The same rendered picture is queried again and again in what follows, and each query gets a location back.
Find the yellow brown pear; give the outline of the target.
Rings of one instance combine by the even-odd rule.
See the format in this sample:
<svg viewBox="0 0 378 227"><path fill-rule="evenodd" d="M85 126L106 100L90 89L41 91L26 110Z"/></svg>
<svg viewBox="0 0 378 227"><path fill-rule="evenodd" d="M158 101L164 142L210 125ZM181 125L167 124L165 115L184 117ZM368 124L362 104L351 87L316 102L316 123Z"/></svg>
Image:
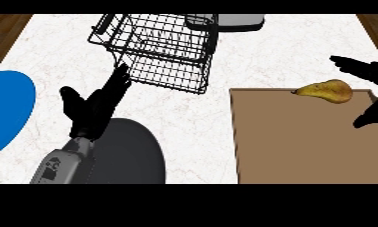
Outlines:
<svg viewBox="0 0 378 227"><path fill-rule="evenodd" d="M334 104L342 104L350 101L353 90L342 80L332 79L303 86L292 91L292 94L320 98Z"/></svg>

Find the blue plate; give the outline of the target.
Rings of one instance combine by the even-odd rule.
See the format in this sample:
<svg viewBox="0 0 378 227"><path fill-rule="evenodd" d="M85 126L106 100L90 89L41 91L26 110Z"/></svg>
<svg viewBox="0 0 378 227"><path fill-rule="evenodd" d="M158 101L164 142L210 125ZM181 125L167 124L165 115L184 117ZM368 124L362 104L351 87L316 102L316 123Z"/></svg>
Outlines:
<svg viewBox="0 0 378 227"><path fill-rule="evenodd" d="M0 71L0 151L28 121L35 103L35 86L21 72Z"/></svg>

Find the grey appliance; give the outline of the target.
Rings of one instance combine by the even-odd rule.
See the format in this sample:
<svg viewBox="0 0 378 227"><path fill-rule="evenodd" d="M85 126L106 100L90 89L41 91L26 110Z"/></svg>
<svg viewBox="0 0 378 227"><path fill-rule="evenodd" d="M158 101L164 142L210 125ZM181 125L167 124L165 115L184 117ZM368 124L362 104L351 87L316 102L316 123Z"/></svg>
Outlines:
<svg viewBox="0 0 378 227"><path fill-rule="evenodd" d="M187 14L184 24L189 29L204 31L211 25L220 32L249 32L261 29L263 14Z"/></svg>

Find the dark grey round plate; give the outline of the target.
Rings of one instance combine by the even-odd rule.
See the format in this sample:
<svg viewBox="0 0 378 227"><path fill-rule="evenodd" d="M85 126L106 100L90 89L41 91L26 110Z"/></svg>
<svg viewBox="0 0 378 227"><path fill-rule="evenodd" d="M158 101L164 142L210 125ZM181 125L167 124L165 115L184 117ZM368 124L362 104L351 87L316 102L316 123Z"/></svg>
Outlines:
<svg viewBox="0 0 378 227"><path fill-rule="evenodd" d="M165 160L149 129L136 121L112 118L94 141L91 184L164 184Z"/></svg>

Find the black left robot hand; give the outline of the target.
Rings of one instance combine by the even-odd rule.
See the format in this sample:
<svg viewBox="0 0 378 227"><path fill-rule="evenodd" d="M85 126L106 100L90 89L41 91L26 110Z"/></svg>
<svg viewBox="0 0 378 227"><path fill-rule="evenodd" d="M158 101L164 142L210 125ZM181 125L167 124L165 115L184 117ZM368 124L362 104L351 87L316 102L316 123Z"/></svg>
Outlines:
<svg viewBox="0 0 378 227"><path fill-rule="evenodd" d="M63 101L63 114L72 121L69 137L84 137L90 141L100 138L115 107L130 88L128 67L121 64L100 89L84 99L74 88L63 86L59 90Z"/></svg>

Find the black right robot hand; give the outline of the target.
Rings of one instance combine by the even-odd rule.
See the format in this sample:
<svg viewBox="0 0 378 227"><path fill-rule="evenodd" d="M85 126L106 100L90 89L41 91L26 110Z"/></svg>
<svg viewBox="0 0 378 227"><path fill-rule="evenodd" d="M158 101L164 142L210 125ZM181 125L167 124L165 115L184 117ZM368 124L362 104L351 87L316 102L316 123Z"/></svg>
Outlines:
<svg viewBox="0 0 378 227"><path fill-rule="evenodd" d="M329 57L329 60L335 63L341 72L351 74L378 85L378 62L365 63L335 55ZM353 127L359 129L369 124L378 124L378 99L356 118Z"/></svg>

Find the brown tray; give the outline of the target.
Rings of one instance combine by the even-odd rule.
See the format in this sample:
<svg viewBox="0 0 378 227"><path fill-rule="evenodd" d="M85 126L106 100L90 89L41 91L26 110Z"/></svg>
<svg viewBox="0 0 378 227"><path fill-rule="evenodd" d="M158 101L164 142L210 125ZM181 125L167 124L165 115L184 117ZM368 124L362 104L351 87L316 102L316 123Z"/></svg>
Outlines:
<svg viewBox="0 0 378 227"><path fill-rule="evenodd" d="M378 183L378 124L353 127L368 89L344 104L288 89L232 89L241 183Z"/></svg>

